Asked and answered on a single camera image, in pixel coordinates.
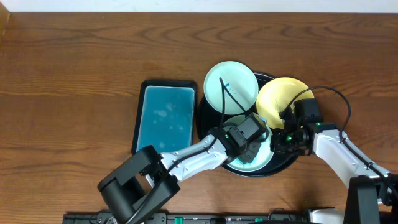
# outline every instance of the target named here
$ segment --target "stacked plates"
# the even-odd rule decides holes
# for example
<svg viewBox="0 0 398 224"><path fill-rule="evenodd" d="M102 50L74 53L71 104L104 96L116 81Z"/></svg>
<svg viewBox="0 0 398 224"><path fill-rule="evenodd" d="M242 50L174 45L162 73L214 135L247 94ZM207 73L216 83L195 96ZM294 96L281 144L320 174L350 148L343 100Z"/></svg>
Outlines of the stacked plates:
<svg viewBox="0 0 398 224"><path fill-rule="evenodd" d="M283 128L279 119L279 111L300 91L308 88L294 78L274 78L273 76L252 72L250 68L239 62L221 62L207 74L204 83L205 95L197 111L197 133L202 140L207 132L217 127L221 119L222 94L220 77L229 92L249 111L255 112L267 120L267 128ZM302 98L313 98L311 91ZM239 124L244 119L242 109L225 93L226 122ZM272 132L262 143L259 153L252 163L243 163L235 159L223 165L228 171L246 177L265 177L276 174L291 165L297 156L273 153L270 150Z"/></svg>

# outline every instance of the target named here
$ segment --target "black plate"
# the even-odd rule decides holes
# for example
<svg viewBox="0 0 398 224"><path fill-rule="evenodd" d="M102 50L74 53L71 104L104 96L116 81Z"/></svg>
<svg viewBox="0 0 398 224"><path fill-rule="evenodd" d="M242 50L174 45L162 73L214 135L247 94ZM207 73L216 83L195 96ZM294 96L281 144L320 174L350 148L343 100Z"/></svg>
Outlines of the black plate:
<svg viewBox="0 0 398 224"><path fill-rule="evenodd" d="M259 90L269 81L273 80L274 77L267 73L254 72L258 84ZM250 111L257 112L256 104L254 104ZM224 120L228 120L236 115L225 115ZM205 96L201 99L199 107L197 109L197 133L200 140L202 140L207 132L212 127L217 127L220 123L221 113L215 110L207 102ZM275 152L272 159L263 168L253 172L241 172L230 168L228 165L223 164L224 169L241 176L245 177L267 177L276 174L292 165L292 163L298 158L298 156L288 156Z"/></svg>

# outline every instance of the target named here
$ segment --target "yellow plate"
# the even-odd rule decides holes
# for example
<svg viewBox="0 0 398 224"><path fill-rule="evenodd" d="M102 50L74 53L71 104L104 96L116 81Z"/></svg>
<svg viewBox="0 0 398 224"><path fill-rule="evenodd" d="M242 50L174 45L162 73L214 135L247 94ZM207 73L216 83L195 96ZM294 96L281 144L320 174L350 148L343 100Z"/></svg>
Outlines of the yellow plate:
<svg viewBox="0 0 398 224"><path fill-rule="evenodd" d="M260 116L267 120L270 128L284 128L279 118L287 104L308 86L295 78L276 78L266 83L257 96L256 107ZM301 94L295 101L314 98L311 91Z"/></svg>

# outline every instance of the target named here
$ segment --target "wood grain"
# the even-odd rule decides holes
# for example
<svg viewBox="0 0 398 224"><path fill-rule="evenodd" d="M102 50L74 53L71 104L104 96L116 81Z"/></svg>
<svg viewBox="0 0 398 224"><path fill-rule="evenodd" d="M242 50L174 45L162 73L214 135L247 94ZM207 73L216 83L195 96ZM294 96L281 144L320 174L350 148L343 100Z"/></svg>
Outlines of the wood grain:
<svg viewBox="0 0 398 224"><path fill-rule="evenodd" d="M398 172L397 37L394 14L13 14L0 45L0 215L60 223L106 208L96 184L129 157L141 82L194 80L201 97L207 71L225 60L341 90L351 140ZM325 119L342 122L342 100L315 95ZM198 174L164 208L344 209L346 193L312 156L261 179Z"/></svg>

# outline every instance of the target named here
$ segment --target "black cable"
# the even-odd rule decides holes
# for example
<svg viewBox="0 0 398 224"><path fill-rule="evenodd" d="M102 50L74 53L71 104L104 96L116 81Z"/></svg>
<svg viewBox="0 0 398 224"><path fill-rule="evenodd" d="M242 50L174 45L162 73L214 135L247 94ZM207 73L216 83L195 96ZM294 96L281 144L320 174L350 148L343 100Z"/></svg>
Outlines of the black cable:
<svg viewBox="0 0 398 224"><path fill-rule="evenodd" d="M221 86L221 90L224 89L227 94L229 95L229 97L231 97L231 99L243 110L243 113L245 115L247 115L247 111L243 108L243 106L232 96L232 94L229 92L229 90L226 88L226 86L224 85L224 82L222 81L221 77L220 77L220 81L222 82L222 86Z"/></svg>
<svg viewBox="0 0 398 224"><path fill-rule="evenodd" d="M223 110L222 110L222 112L221 112L221 121L220 121L220 125L218 126L218 128L223 128L224 116L225 116L225 91L224 91L224 90L226 90L227 92L228 92L228 90L225 88L223 79L222 79L221 77L220 77L220 83L221 83L221 93L222 93L222 95L223 95ZM238 102L235 100L235 98L233 98L233 97L231 96L230 93L229 93L229 96L232 98L232 100L234 100L236 103L238 103Z"/></svg>
<svg viewBox="0 0 398 224"><path fill-rule="evenodd" d="M256 140L253 140L253 142L258 142L258 143L263 143L265 142L269 137L269 131L268 128L266 129L266 137L261 139L261 138L257 138Z"/></svg>
<svg viewBox="0 0 398 224"><path fill-rule="evenodd" d="M156 183L156 185L154 186L154 188L148 193L147 197L144 199L144 201L142 202L142 204L138 207L138 209L136 210L136 212L134 213L134 215L132 217L129 218L129 220L126 223L129 223L131 220L133 220L137 214L142 210L142 208L145 207L145 205L148 203L149 199L153 196L154 192L156 192L156 190L159 188L159 186L161 185L161 183L166 179L166 177L169 176L170 171L177 165L179 165L182 161L184 161L185 159L191 158L193 156L196 156L198 154L201 154L203 152L206 152L207 150L209 150L214 143L217 141L217 138L214 138L214 140L210 143L209 146L205 147L204 149L194 152L192 154L189 154L187 156L182 157L181 159L177 159L166 171L166 173L163 175L163 177L158 181L158 183Z"/></svg>
<svg viewBox="0 0 398 224"><path fill-rule="evenodd" d="M298 119L297 119L297 129L300 129L301 128L301 122L303 121L303 117L299 117Z"/></svg>
<svg viewBox="0 0 398 224"><path fill-rule="evenodd" d="M344 123L343 123L343 126L340 128L339 133L338 133L339 138L340 138L340 141L347 147L347 149L348 149L352 154L354 154L361 162L363 162L363 163L366 165L366 167L368 167L368 168L371 169L375 174L377 174L377 175L389 186L389 188L391 189L391 191L392 191L392 193L395 195L395 197L398 198L398 192L397 192L397 190L394 188L394 186L392 186L391 184L388 184L388 183L387 183L386 177L385 177L380 171L378 171L375 167L373 167L372 162L366 161L366 159L364 159L361 155L359 155L359 154L346 142L346 138L343 138L343 131L344 131L346 125L348 124L349 118L351 117L351 106L349 105L349 101L347 100L347 98L345 97L345 95L343 95L340 91L338 91L338 90L336 90L336 89L334 89L334 88L332 88L332 87L328 87L328 86L315 86L315 87L311 87L311 88L308 88L308 89L306 89L306 90L303 90L303 91L301 91L299 94L297 94L297 95L293 98L293 100L291 100L290 103L286 106L286 109L282 112L282 115L281 115L282 119L285 118L285 116L286 116L286 111L288 111L288 108L291 106L291 104L292 104L301 94L305 93L306 91L317 90L317 89L326 89L326 90L334 91L335 93L339 94L339 95L342 97L342 99L344 99L344 101L345 101L346 104L347 104L348 114L347 114L347 117L346 117L346 119L345 119L345 121L344 121Z"/></svg>
<svg viewBox="0 0 398 224"><path fill-rule="evenodd" d="M274 213L275 210L283 210L286 212L286 209L284 208L274 208L269 214L268 214L268 220L271 220L271 216ZM293 221L293 218L290 216L290 214L287 214L287 216L289 216L290 221Z"/></svg>
<svg viewBox="0 0 398 224"><path fill-rule="evenodd" d="M97 215L97 214L92 214L91 217L88 219L88 222L89 222L90 224L98 224L97 219L96 219L96 218L93 218L95 215Z"/></svg>

